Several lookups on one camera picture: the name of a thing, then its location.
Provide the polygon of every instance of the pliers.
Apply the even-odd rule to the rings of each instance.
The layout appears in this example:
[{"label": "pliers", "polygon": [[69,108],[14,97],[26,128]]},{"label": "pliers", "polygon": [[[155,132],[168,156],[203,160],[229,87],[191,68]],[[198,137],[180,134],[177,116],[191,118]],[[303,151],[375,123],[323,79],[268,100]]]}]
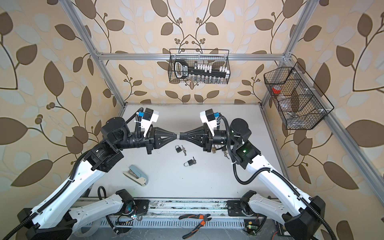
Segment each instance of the pliers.
[{"label": "pliers", "polygon": [[198,214],[198,215],[194,215],[194,214],[185,214],[185,215],[182,215],[182,216],[179,216],[179,220],[181,219],[184,219],[184,218],[195,218],[195,219],[203,219],[198,225],[197,227],[195,227],[194,230],[192,230],[190,233],[188,234],[185,234],[183,236],[183,239],[187,239],[189,237],[192,237],[196,232],[197,230],[199,230],[202,226],[205,225],[206,222],[208,221],[211,221],[211,217],[208,218],[209,216],[211,216],[210,214]]}]

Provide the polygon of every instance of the padlock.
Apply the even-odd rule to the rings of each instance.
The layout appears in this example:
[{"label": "padlock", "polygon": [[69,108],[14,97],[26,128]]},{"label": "padlock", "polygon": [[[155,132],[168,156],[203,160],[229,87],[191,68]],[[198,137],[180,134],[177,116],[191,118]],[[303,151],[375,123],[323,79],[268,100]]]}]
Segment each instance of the padlock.
[{"label": "padlock", "polygon": [[182,150],[181,150],[181,147],[179,147],[178,145],[176,145],[175,148],[176,148],[176,152],[177,152],[177,153],[179,153],[179,152],[182,151]]},{"label": "padlock", "polygon": [[192,157],[193,159],[191,159],[191,160],[189,160],[188,162],[185,162],[184,163],[184,167],[189,167],[189,166],[191,166],[191,165],[194,165],[194,164],[196,164],[196,160],[195,160],[195,158],[194,157]]}]

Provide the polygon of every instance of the white table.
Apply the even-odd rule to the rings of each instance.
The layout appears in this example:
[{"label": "white table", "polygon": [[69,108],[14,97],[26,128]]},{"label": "white table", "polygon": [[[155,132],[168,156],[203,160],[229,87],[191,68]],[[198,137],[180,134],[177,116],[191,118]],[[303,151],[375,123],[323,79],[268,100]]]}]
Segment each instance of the white table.
[{"label": "white table", "polygon": [[[252,131],[249,141],[281,172],[258,105],[128,105],[123,118],[128,119],[139,107],[159,111],[159,119],[153,123],[154,127],[177,133],[202,126],[199,113],[210,108],[225,116],[229,124],[235,118],[242,118]],[[128,127],[134,131],[133,120]],[[175,145],[183,145],[187,156],[183,152],[177,153]],[[203,152],[201,147],[191,142],[174,140],[160,149],[154,149],[151,155],[147,155],[145,148],[125,149],[122,153],[124,158],[94,183],[90,196],[97,196],[97,188],[102,185],[107,195],[126,189],[133,197],[239,198],[248,190],[274,197],[257,178],[248,185],[238,183],[233,175],[231,160],[225,158],[221,150],[215,154]],[[197,163],[184,167],[183,164],[192,157]],[[123,174],[132,164],[148,176],[145,187]],[[242,180],[251,176],[239,165],[237,172]]]}]

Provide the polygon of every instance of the robotic arm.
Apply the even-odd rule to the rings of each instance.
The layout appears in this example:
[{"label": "robotic arm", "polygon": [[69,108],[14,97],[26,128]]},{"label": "robotic arm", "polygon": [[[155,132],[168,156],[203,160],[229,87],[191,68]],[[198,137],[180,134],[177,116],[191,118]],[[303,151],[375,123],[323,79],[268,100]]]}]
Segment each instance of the robotic arm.
[{"label": "robotic arm", "polygon": [[[29,240],[65,240],[72,232],[109,214],[119,213],[135,218],[132,214],[135,208],[133,197],[125,189],[84,207],[71,206],[86,189],[123,158],[122,149],[145,147],[147,153],[151,154],[153,149],[159,149],[175,139],[192,142],[207,152],[211,151],[213,144],[227,145],[236,180],[245,185],[258,177],[281,201],[278,203],[248,191],[240,199],[245,215],[254,212],[264,214],[283,224],[296,240],[311,239],[323,224],[332,239],[336,239],[323,219],[324,201],[318,196],[311,198],[275,170],[248,140],[251,131],[245,120],[237,118],[229,126],[224,116],[210,109],[200,113],[203,126],[177,134],[153,127],[152,122],[156,122],[158,116],[157,111],[147,108],[143,112],[141,108],[127,121],[119,117],[108,120],[101,129],[103,140],[79,157],[70,177],[50,196],[32,209],[23,209],[18,214],[20,225],[4,239],[9,239],[25,226],[29,228],[26,232]],[[130,132],[127,123],[133,118],[136,118],[136,128]],[[219,129],[221,120],[225,123],[225,130]],[[253,173],[253,176],[247,181],[240,180],[236,164]]]}]

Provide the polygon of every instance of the wire basket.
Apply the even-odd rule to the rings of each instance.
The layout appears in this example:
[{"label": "wire basket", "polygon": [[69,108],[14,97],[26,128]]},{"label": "wire basket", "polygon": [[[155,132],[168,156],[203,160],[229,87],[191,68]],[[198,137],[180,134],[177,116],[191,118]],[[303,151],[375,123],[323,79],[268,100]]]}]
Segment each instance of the wire basket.
[{"label": "wire basket", "polygon": [[[315,82],[314,87],[304,82],[299,74],[301,70],[296,63],[293,68],[280,67],[264,74],[265,86],[287,130],[311,130],[334,109]],[[314,91],[324,96],[332,107],[323,106]]]},{"label": "wire basket", "polygon": [[169,55],[170,83],[228,84],[231,75],[229,50],[172,48]]}]

